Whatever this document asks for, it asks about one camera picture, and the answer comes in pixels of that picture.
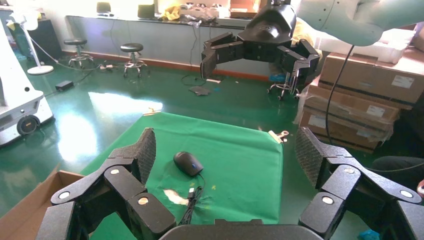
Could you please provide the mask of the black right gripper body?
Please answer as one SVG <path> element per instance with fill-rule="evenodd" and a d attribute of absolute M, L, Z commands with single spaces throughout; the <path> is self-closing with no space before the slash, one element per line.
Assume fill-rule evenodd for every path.
<path fill-rule="evenodd" d="M 289 48 L 296 26 L 296 13 L 289 3 L 267 4 L 259 10 L 237 35 L 243 42 L 243 58 L 260 62 L 274 62 L 280 50 Z"/>

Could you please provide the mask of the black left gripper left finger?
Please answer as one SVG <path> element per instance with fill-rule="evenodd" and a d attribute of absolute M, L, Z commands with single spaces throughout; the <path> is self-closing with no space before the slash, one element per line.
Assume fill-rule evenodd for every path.
<path fill-rule="evenodd" d="M 157 240 L 176 226 L 175 216 L 146 183 L 156 160 L 156 136 L 114 149 L 94 172 L 58 190 L 50 199 L 36 238 L 87 240 L 104 218 L 117 214 L 138 240 Z"/>

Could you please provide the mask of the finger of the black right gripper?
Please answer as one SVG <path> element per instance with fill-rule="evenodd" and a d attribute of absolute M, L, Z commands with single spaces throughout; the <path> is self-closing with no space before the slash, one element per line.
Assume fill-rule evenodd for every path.
<path fill-rule="evenodd" d="M 306 78 L 317 70 L 320 55 L 306 39 L 300 39 L 290 47 L 278 46 L 277 52 L 277 64 L 288 74 L 290 90 L 304 84 Z"/>
<path fill-rule="evenodd" d="M 244 42 L 232 32 L 221 34 L 203 43 L 201 53 L 200 77 L 209 78 L 218 64 L 244 58 Z"/>

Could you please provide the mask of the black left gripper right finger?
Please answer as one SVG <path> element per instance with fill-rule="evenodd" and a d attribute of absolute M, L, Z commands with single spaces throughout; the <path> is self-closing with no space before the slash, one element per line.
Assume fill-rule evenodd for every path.
<path fill-rule="evenodd" d="M 321 142 L 307 127 L 297 130 L 295 153 L 318 191 L 299 217 L 301 226 L 328 240 L 349 211 L 382 240 L 423 239 L 424 207 L 416 192 L 366 169 L 345 148 Z"/>

